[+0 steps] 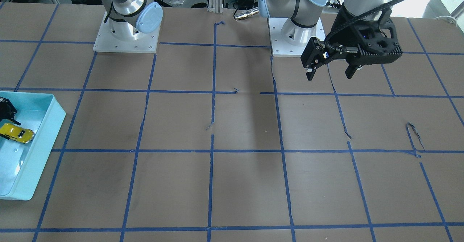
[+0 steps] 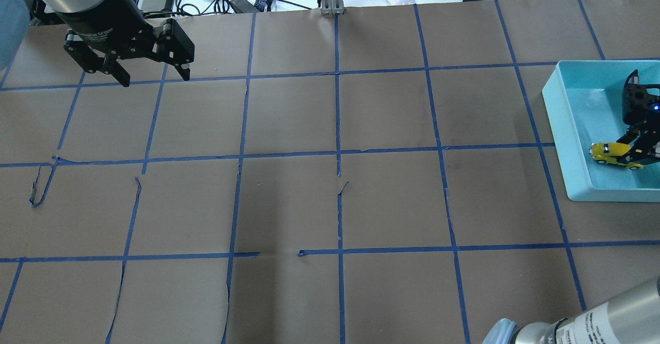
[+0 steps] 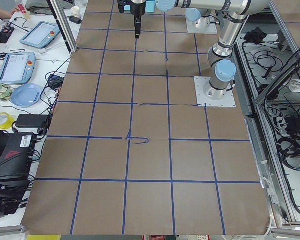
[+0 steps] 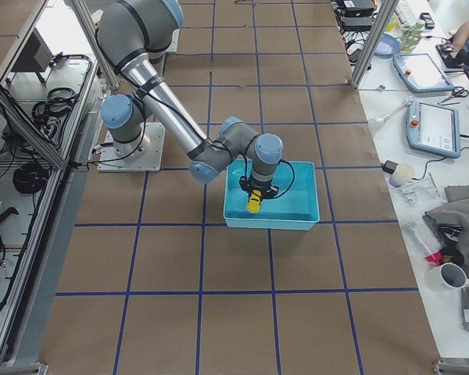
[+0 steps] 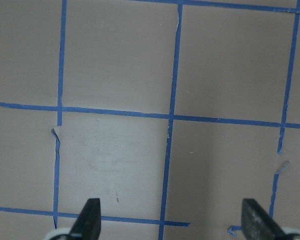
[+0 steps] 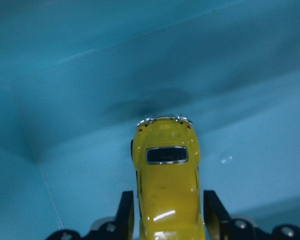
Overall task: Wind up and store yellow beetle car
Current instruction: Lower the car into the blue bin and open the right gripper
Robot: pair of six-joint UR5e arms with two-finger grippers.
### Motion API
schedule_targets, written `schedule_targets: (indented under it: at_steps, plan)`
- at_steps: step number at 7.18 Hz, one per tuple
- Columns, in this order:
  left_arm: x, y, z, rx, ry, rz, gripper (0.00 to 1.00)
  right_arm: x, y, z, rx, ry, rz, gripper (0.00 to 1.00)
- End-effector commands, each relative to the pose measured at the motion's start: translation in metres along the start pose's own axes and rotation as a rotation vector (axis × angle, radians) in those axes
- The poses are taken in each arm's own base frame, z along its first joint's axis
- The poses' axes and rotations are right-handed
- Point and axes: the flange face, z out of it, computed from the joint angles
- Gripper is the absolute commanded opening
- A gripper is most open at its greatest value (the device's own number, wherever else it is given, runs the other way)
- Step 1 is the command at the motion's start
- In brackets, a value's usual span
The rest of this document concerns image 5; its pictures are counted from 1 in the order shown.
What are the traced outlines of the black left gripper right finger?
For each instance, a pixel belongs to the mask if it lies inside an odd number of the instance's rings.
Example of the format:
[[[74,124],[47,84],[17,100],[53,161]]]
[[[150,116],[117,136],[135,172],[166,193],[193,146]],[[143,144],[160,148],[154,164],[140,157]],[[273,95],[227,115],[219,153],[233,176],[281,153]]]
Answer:
[[[246,240],[278,240],[286,236],[279,225],[253,198],[242,200],[241,230]]]

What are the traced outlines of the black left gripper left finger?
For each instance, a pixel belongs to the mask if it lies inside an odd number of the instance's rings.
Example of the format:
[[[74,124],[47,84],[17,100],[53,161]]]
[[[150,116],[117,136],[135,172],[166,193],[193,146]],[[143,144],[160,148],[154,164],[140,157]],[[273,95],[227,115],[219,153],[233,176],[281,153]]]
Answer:
[[[89,198],[70,229],[71,240],[98,240],[101,234],[101,202]]]

